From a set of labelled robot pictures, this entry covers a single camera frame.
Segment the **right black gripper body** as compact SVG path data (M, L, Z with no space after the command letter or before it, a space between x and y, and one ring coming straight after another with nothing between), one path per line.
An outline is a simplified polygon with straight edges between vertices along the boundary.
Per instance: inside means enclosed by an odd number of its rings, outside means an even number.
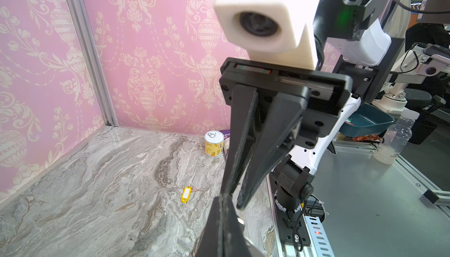
M220 67L220 87L227 105L237 85L254 87L259 94L248 139L259 136L271 103L277 93L307 99L300 127L293 133L293 144L314 148L319 139L330 135L351 96L352 79L343 74L227 58Z

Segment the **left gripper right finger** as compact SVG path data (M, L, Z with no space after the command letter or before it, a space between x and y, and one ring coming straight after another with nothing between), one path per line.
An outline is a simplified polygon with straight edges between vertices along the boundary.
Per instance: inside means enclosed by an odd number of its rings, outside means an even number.
M250 250L238 221L232 198L221 196L221 255L223 257L250 257Z

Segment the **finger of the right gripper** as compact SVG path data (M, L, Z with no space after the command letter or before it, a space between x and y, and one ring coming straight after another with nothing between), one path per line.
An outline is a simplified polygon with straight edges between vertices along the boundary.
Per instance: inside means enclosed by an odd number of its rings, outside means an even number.
M220 189L221 194L234 193L248 165L248 157L255 142L252 125L258 100L258 92L254 87L239 84L233 89L230 146Z
M273 98L237 198L239 210L247 207L268 172L288 153L292 143L285 148L284 142L300 124L308 101L309 93L301 96L277 93Z

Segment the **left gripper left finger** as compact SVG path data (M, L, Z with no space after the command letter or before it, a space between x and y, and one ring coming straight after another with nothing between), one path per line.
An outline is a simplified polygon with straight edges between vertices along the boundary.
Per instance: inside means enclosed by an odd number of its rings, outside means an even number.
M190 257L223 256L223 200L215 197L207 218L206 225L196 240Z

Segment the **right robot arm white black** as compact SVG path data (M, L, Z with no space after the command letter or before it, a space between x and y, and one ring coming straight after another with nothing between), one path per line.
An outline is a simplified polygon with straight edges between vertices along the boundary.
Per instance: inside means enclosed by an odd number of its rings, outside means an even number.
M323 51L337 48L356 70L377 67L392 47L379 20L388 0L216 0L226 39L248 59L228 58L220 88L231 107L230 148L221 186L239 190L247 207L264 178L289 163L279 185L292 197L308 197L326 149L363 100L384 83L376 77L361 93L355 78L327 73Z

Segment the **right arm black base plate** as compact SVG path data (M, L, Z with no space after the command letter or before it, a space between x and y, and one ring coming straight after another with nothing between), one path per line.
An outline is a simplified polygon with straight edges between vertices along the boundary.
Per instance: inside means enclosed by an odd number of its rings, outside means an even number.
M270 187L273 195L274 222L278 228L280 243L283 245L310 246L308 229L304 218L295 224L301 213L302 201L297 197L290 196L274 179L274 172L270 173Z

